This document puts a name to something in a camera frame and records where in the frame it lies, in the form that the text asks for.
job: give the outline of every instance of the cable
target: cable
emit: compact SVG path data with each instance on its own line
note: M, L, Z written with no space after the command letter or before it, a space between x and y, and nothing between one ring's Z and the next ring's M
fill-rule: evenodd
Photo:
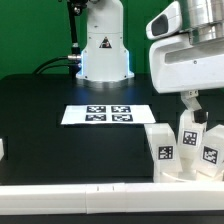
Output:
M42 65L40 65L38 68L36 68L32 74L36 75L36 74L38 74L38 72L39 72L42 68L44 68L45 66L47 66L47 65L49 65L49 64L52 64L52 63L54 63L54 62L62 61L62 60L66 60L66 59L68 59L67 56L62 56L62 57L53 58L53 59L51 59L51 60L49 60L49 61L43 63Z
M42 70L39 71L38 75L42 74L45 70L47 69L51 69L51 68L58 68L58 67L69 67L70 65L52 65L52 66L47 66L45 68L43 68Z

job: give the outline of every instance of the white paper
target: white paper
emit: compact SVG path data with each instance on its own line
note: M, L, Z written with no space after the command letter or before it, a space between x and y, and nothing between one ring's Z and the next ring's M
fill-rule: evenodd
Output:
M62 125L151 124L155 118L148 105L67 106Z

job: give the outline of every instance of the black square marker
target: black square marker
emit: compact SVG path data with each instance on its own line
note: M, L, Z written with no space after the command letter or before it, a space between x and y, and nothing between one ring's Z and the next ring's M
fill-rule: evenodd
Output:
M112 113L131 113L131 108L129 106L112 106Z
M203 160L216 165L218 161L218 151L205 146L203 151Z
M159 147L159 160L173 159L173 146Z
M184 131L183 144L196 146L198 134L196 132Z
M132 122L133 117L130 114L112 115L112 120L115 122Z
M86 115L86 121L106 121L107 116L105 114L93 114Z
M105 106L87 106L87 113L106 113Z

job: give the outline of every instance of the white block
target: white block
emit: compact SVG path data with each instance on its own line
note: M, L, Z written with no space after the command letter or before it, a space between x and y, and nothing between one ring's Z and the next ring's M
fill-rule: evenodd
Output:
M87 186L87 213L125 212L125 193L123 183Z
M0 139L0 161L4 156L3 141Z
M191 159L197 154L207 123L198 124L194 122L194 113L190 110L185 110L180 117L180 126L178 133L178 150L180 157Z
M146 124L146 135L158 172L182 171L174 133L168 124Z
M224 171L224 126L218 125L205 133L192 167L210 177Z
M128 184L127 212L224 209L224 183Z
M86 213L86 185L0 187L0 215Z

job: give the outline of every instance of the black table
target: black table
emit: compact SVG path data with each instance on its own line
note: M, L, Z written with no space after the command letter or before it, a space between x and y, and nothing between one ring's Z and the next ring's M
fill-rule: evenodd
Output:
M208 128L224 125L224 93L200 93L209 111ZM150 105L159 123L175 134L185 109L179 94L156 93L149 77L115 90L77 86L68 75L11 75L0 81L0 137L5 158L0 163L2 185L152 182L153 162L143 125L60 125L66 105ZM36 223L223 222L224 212L32 216ZM32 217L20 217L30 223ZM1 223L11 223L0 217Z

